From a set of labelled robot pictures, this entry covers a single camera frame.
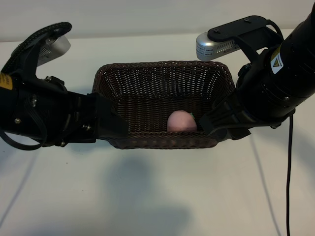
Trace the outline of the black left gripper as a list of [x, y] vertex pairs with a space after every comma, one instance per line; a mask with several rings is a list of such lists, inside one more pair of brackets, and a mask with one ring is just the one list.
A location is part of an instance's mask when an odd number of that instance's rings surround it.
[[7, 133], [31, 138], [39, 147], [126, 138], [128, 123], [99, 93], [68, 91], [56, 77], [25, 81], [7, 75]]

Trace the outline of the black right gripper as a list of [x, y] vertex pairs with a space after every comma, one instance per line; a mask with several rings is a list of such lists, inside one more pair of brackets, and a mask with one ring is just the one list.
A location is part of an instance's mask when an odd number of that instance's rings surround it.
[[199, 120], [204, 132], [214, 133], [217, 140], [239, 140], [250, 135], [249, 115], [259, 123], [278, 125], [305, 101], [276, 85], [271, 69], [264, 64], [248, 63], [238, 76], [238, 95], [228, 95]]

